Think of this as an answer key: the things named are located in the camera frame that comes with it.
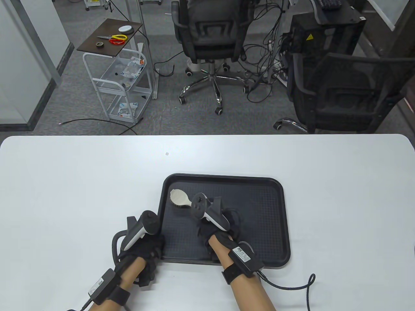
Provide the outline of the person's left hand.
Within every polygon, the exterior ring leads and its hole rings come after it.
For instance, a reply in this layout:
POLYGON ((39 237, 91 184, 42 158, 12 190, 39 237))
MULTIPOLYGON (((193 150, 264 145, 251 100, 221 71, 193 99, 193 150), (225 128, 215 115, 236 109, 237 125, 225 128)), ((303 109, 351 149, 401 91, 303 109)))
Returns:
POLYGON ((164 243, 162 235, 145 234, 129 250, 121 251, 114 268, 122 280, 120 287, 128 291, 133 284, 148 286, 154 280, 164 243))

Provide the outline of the person's right hand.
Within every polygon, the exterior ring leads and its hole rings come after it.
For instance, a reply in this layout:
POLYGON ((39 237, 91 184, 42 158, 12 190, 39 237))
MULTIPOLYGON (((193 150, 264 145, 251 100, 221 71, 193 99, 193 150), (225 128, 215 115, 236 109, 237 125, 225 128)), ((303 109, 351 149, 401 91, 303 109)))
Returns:
POLYGON ((228 249, 233 249, 237 247, 240 237, 240 224, 241 217, 236 209, 226 209, 223 212, 223 215, 227 218, 230 224, 230 229, 228 231, 220 230, 212 222, 209 222, 207 219, 202 219, 198 223, 198 232, 197 235, 205 245, 210 259, 213 262, 219 262, 219 258, 213 250, 212 246, 209 244, 209 239, 212 236, 215 236, 222 246, 227 247, 228 249))

